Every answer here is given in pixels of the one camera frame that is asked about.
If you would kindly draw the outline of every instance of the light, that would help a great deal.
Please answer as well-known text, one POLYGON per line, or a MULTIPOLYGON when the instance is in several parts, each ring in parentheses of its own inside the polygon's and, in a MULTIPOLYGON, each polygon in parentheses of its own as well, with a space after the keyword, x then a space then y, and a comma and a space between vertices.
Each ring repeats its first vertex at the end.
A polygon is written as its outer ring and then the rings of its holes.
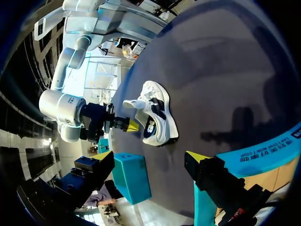
POLYGON ((49 146, 50 143, 51 143, 51 138, 49 138, 49 139, 47 139, 47 140, 46 140, 46 139, 43 140, 43 145, 44 145, 44 146, 49 146))

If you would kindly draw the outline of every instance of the white robotic arm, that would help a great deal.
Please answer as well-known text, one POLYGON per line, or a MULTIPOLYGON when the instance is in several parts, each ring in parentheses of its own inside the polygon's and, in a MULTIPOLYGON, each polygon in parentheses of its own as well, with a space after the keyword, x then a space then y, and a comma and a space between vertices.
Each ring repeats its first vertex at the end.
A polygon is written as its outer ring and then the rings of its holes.
POLYGON ((163 29, 166 22, 126 1, 65 0, 62 7, 35 24, 35 40, 42 39, 63 17, 64 49, 58 59, 51 88, 40 97, 41 112, 57 121, 61 137, 66 142, 79 139, 83 115, 94 117, 93 114, 87 113, 90 109, 106 112, 103 114, 104 118, 98 118, 98 121, 106 121, 110 127, 124 129, 120 123, 126 125, 127 121, 122 118, 115 119, 113 112, 110 112, 112 107, 105 111, 105 106, 87 107, 84 99, 61 92, 66 79, 66 68, 79 69, 87 51, 111 38, 125 37, 149 43, 163 29))

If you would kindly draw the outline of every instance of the teal table edge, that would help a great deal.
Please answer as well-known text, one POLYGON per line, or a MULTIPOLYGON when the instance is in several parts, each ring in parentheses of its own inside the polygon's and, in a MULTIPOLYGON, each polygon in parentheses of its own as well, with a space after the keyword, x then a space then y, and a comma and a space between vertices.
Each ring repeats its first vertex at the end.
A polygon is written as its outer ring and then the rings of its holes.
POLYGON ((218 154, 225 167, 238 178, 273 170, 296 158, 301 152, 301 122, 269 141, 248 148, 218 154))

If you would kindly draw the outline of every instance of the robotic arm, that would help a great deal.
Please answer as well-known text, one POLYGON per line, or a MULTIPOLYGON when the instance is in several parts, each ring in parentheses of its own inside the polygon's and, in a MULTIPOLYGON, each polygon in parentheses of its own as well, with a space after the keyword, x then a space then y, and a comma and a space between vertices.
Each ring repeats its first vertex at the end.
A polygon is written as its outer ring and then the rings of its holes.
POLYGON ((88 140, 95 143, 112 127, 124 131, 128 131, 130 125, 138 128, 138 124, 129 118, 115 117, 112 104, 87 105, 83 98, 62 93, 66 69, 79 69, 87 51, 113 37, 149 43, 166 22, 126 1, 65 0, 62 7, 35 24, 35 40, 41 40, 63 17, 64 49, 58 59, 51 88, 40 97, 40 111, 57 121, 58 130, 66 142, 79 139, 82 124, 88 129, 88 140))

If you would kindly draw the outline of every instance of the teal box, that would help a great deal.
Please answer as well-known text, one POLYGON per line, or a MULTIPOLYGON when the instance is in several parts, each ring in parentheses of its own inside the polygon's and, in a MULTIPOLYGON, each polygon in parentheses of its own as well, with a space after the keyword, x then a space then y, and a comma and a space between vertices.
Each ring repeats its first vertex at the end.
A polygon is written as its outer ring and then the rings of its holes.
POLYGON ((99 139, 98 141, 98 151, 99 154, 108 152, 109 149, 109 139, 99 139))
POLYGON ((120 193, 132 205, 151 198, 144 156, 117 153, 114 159, 113 179, 120 193))

